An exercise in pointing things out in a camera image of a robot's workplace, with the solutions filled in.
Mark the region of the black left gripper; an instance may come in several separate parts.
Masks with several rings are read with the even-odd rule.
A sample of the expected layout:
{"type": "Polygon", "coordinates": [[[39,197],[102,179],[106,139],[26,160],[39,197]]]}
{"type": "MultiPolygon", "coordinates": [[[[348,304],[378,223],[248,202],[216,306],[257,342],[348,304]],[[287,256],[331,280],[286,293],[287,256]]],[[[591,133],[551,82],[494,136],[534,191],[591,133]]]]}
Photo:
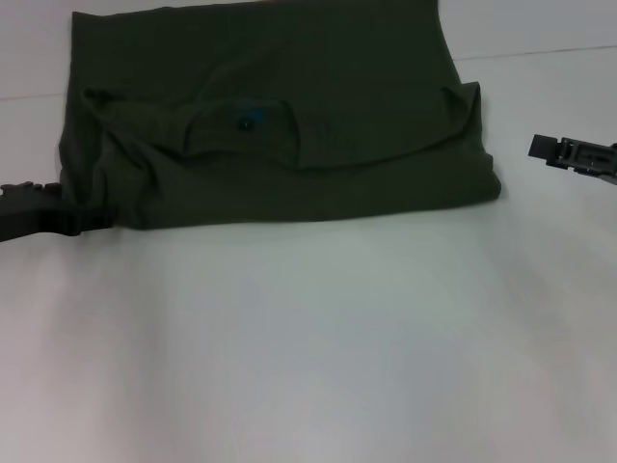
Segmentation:
{"type": "Polygon", "coordinates": [[[110,207],[75,210],[64,201],[60,183],[1,185],[2,242],[37,233],[77,236],[112,229],[116,211],[110,207]]]}

